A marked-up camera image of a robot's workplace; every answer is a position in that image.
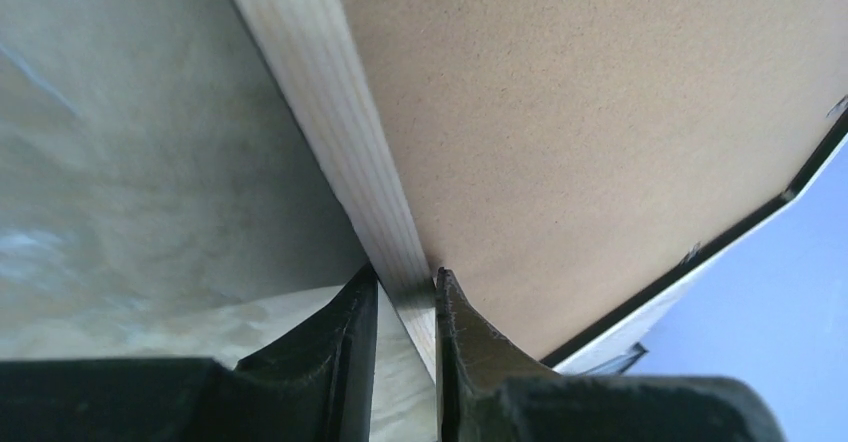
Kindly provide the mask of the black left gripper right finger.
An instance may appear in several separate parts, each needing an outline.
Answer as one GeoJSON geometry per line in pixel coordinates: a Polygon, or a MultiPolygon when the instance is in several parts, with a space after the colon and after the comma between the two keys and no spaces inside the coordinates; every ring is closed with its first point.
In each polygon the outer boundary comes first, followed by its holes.
{"type": "Polygon", "coordinates": [[[565,376],[435,277],[441,441],[782,441],[763,400],[723,377],[565,376]]]}

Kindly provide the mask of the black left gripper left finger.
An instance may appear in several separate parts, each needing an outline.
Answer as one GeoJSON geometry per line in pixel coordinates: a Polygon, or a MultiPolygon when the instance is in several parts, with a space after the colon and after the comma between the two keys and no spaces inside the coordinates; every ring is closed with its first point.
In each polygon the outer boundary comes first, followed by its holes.
{"type": "Polygon", "coordinates": [[[362,267],[323,308],[227,368],[212,358],[12,361],[5,441],[365,441],[378,278],[362,267]]]}

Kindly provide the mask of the black wooden picture frame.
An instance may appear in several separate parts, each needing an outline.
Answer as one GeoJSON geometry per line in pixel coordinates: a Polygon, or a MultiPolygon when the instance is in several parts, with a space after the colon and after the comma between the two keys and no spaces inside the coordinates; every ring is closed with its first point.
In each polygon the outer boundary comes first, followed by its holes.
{"type": "Polygon", "coordinates": [[[847,0],[234,0],[426,369],[433,274],[528,354],[805,187],[847,0]]]}

